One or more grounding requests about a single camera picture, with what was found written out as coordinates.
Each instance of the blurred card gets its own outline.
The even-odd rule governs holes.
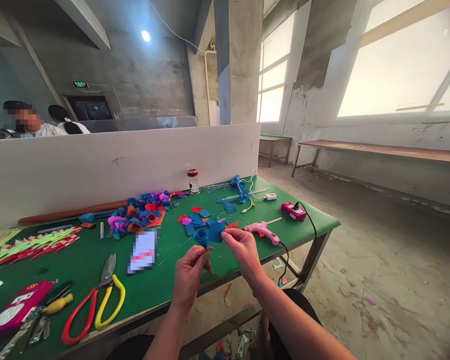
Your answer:
[[[136,274],[155,264],[155,249],[157,248],[157,231],[138,232],[133,245],[133,253],[128,264],[128,274]]]

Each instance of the chalk writing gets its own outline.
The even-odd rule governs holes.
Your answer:
[[[123,108],[123,111],[120,110],[118,112],[113,113],[113,117],[118,120],[124,115],[129,119],[138,119],[138,118],[163,118],[167,117],[183,117],[187,116],[187,113],[181,108],[171,108],[168,112],[164,113],[158,107],[138,107],[138,106],[127,106]]]

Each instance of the wooden stick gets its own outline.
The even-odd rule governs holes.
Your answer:
[[[86,213],[96,213],[104,210],[110,210],[110,209],[117,209],[117,208],[124,208],[127,206],[127,200],[122,201],[115,201],[115,202],[109,202],[101,205],[95,205],[91,207],[85,207],[81,209],[76,210],[69,210],[69,211],[60,211],[60,212],[54,212],[50,214],[43,214],[43,215],[37,215],[37,216],[30,216],[30,217],[22,217],[20,220],[18,220],[18,225],[35,225],[35,224],[41,224],[41,223],[47,223],[52,222],[60,219],[66,219],[66,218],[78,218],[80,215],[86,214]]]

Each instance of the red lid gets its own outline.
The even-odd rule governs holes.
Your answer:
[[[193,178],[195,176],[198,176],[199,172],[197,171],[197,169],[188,169],[186,174],[188,175],[189,178]]]

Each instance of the dirty floor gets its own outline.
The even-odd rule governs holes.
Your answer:
[[[450,215],[362,185],[259,159],[258,174],[267,181],[337,218],[305,296],[323,326],[358,359],[445,359],[450,356]],[[299,267],[310,243],[291,252]],[[266,264],[278,279],[283,269]],[[235,315],[256,300],[243,278],[200,297],[190,312],[185,343]],[[260,319],[242,330],[260,331]],[[104,359],[120,341],[153,334],[161,319],[95,349]],[[239,335],[223,340],[237,355]],[[244,359],[248,359],[245,346]],[[206,349],[213,358],[215,346]]]

